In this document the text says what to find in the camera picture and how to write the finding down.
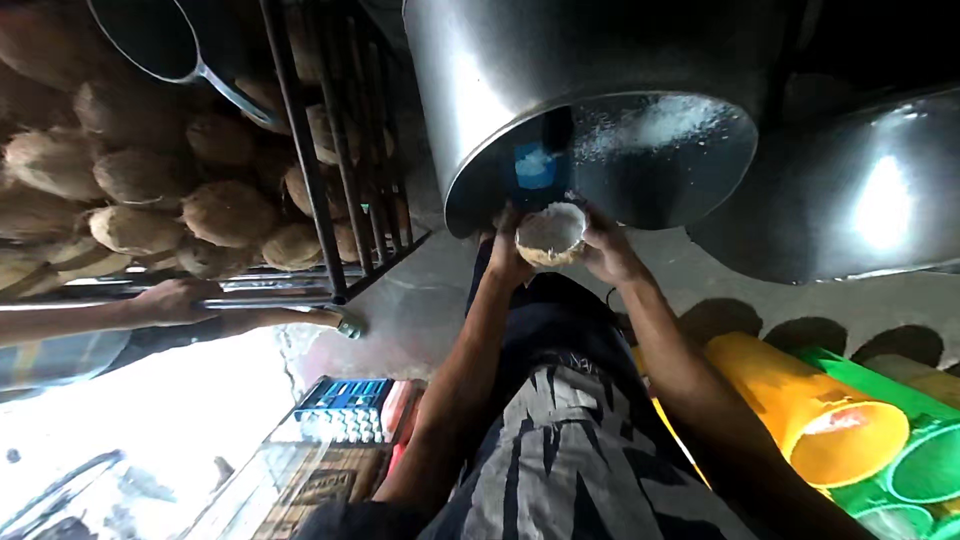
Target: concrete floor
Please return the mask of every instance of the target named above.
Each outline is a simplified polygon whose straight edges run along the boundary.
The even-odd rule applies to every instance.
[[[351,342],[335,332],[323,333],[309,353],[295,362],[295,371],[306,381],[324,374],[429,379],[463,324],[475,242],[458,240],[445,231],[412,74],[402,76],[393,88],[413,221],[415,228],[432,230],[434,235],[349,304],[369,321],[371,331],[366,338]],[[914,349],[922,352],[906,356],[942,369],[960,359],[960,276],[919,272],[856,282],[782,285],[734,273],[690,242],[682,229],[631,231],[630,238],[678,314],[705,300],[734,299],[739,303],[712,302],[699,307],[710,307],[706,318],[728,327],[734,319],[754,318],[753,322],[741,322],[760,331],[761,323],[752,309],[762,320],[761,335],[787,321],[825,318],[828,320],[814,320],[811,328],[823,333],[826,326],[832,350],[846,356],[883,331],[920,325],[932,331],[920,331],[919,337],[912,332],[923,342],[914,344]],[[582,266],[566,268],[564,273],[601,297],[610,289]],[[623,309],[615,294],[611,306]],[[704,319],[703,312],[696,314],[690,318]],[[808,332],[806,327],[810,325],[790,325],[785,342],[803,341],[791,334],[798,328],[801,333]],[[783,332],[779,333],[778,340],[783,341]]]

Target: green bucket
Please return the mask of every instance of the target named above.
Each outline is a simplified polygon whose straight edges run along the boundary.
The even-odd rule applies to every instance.
[[[960,410],[820,348],[794,354],[834,379],[895,405],[910,420],[910,438],[883,471],[880,483],[907,503],[960,497]]]
[[[829,490],[833,501],[880,540],[926,538],[933,516],[919,505],[890,495],[878,476]]]

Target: coconut half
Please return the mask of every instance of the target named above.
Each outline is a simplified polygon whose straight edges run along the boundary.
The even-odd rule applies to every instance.
[[[516,249],[534,266],[570,264],[584,252],[587,215],[570,203],[528,214],[516,228]]]

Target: yellow container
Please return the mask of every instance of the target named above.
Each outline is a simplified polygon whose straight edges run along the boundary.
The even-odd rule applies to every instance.
[[[773,435],[783,457],[816,488],[865,479],[902,450],[906,415],[745,333],[715,337],[705,353]],[[856,409],[862,425],[814,433]]]
[[[960,378],[949,373],[898,355],[875,356],[863,362],[863,367],[960,409]]]

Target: husked coconut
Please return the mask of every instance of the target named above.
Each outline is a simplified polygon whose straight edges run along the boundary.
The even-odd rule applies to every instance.
[[[357,249],[356,237],[353,229],[346,223],[334,223],[333,235],[337,238],[337,252],[343,262],[360,260],[360,250]]]
[[[331,170],[333,169],[321,165],[321,174]],[[330,185],[330,182],[340,182],[339,175],[337,175],[337,178],[328,177],[326,181],[326,207],[330,210],[330,219],[336,220],[349,217],[347,200],[343,196],[343,189],[338,191],[334,186]],[[313,209],[310,208],[310,196],[306,193],[306,182],[303,179],[303,171],[299,165],[294,165],[287,170],[287,174],[283,176],[283,183],[287,186],[287,193],[290,194],[290,200],[294,202],[294,205],[296,205],[301,212],[313,217]]]
[[[76,203],[21,182],[0,187],[0,238],[46,241],[69,238],[82,223]]]
[[[10,2],[0,12],[0,60],[21,75],[69,92],[100,70],[96,36],[63,2]]]
[[[267,264],[286,272],[313,268],[323,257],[317,231],[302,223],[281,227],[263,244],[263,258]]]
[[[313,135],[313,149],[317,159],[328,164],[338,165],[340,159],[333,146],[333,132],[330,131],[330,120],[323,104],[306,108],[306,119],[310,124],[310,133]],[[360,127],[349,116],[343,115],[347,130],[347,142],[350,149],[350,159],[356,163],[360,160]]]
[[[45,258],[64,283],[123,272],[132,260],[131,256],[112,252],[89,236],[51,246],[45,250]]]
[[[224,165],[246,165],[253,159],[253,135],[247,126],[222,114],[200,114],[186,129],[194,155]]]
[[[278,123],[269,124],[260,120],[256,116],[243,111],[243,115],[253,121],[254,124],[275,134],[289,135],[290,122],[287,120],[287,110],[283,104],[283,92],[280,91],[280,85],[275,81],[254,81],[253,79],[237,79],[236,85],[249,95],[260,107],[271,110],[277,118]]]
[[[80,130],[52,129],[14,135],[4,151],[7,172],[30,187],[73,201],[106,197],[90,167]]]
[[[108,150],[128,146],[173,153],[183,147],[183,119],[173,100],[149,84],[88,81],[74,96],[84,131]]]
[[[276,210],[253,187],[224,180],[183,200],[183,220],[201,240],[228,248],[259,244],[274,229]]]
[[[584,252],[587,215],[576,205],[553,203],[523,217],[516,228],[516,249],[535,266],[570,264]]]
[[[184,233],[181,224],[164,214],[126,207],[95,210],[89,225],[98,242],[133,256],[175,249]]]
[[[0,63],[0,122],[15,131],[46,130],[76,124],[77,117],[70,94],[27,79]]]
[[[201,280],[225,280],[243,274],[253,264],[249,248],[225,248],[191,238],[177,249],[180,267]]]
[[[0,300],[32,296],[59,286],[57,272],[43,260],[11,249],[0,250]]]
[[[144,209],[176,209],[197,184],[194,171],[179,158],[138,149],[99,158],[93,176],[116,202]]]

